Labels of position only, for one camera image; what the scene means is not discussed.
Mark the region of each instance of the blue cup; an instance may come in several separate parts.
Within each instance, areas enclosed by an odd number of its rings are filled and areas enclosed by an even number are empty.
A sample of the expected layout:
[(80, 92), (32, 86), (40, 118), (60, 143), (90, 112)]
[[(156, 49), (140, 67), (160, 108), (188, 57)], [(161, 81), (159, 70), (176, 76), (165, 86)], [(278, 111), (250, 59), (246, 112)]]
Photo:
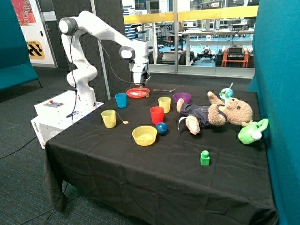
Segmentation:
[(125, 108), (127, 106), (127, 94), (119, 93), (116, 94), (114, 97), (119, 108)]

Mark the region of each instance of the teal panel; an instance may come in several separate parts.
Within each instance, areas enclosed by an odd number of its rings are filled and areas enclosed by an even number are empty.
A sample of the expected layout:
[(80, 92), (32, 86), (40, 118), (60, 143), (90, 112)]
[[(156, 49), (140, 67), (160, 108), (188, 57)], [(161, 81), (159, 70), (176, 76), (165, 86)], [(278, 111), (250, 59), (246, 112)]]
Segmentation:
[(0, 22), (17, 22), (14, 7), (11, 0), (1, 0)]
[(0, 69), (0, 90), (37, 80), (38, 75), (30, 62)]
[(29, 54), (18, 22), (0, 22), (0, 68), (19, 65), (29, 61)]
[(299, 11), (297, 0), (260, 1), (253, 40), (255, 76), (248, 88), (257, 91), (262, 117), (270, 121), (264, 137), (282, 225), (300, 221), (300, 61), (294, 57), (299, 52)]
[(38, 79), (10, 0), (1, 0), (0, 90)]

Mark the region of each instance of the green watering can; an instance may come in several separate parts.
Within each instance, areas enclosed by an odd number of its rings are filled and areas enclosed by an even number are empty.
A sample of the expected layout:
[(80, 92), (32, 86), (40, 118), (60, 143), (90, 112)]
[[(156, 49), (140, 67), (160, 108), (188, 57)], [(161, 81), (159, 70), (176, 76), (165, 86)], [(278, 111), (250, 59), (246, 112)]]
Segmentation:
[(263, 119), (259, 122), (252, 122), (246, 127), (242, 128), (239, 132), (239, 140), (243, 144), (251, 144), (258, 141), (262, 137), (262, 132), (267, 128), (269, 124), (268, 119)]

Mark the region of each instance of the green toy block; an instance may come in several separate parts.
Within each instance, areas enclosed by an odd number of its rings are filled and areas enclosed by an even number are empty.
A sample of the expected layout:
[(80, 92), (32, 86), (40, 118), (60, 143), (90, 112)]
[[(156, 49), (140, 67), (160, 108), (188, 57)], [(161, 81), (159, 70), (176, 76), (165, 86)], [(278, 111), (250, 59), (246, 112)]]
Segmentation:
[(209, 165), (209, 164), (210, 164), (210, 153), (204, 150), (201, 153), (200, 165)]

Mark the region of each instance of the blue ball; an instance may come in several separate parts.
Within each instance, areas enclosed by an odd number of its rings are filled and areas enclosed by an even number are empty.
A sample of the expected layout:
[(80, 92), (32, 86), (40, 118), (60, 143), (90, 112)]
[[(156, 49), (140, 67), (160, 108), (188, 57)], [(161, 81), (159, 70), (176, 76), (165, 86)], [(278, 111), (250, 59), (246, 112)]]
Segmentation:
[(168, 131), (168, 126), (163, 122), (158, 123), (155, 128), (159, 135), (165, 135)]

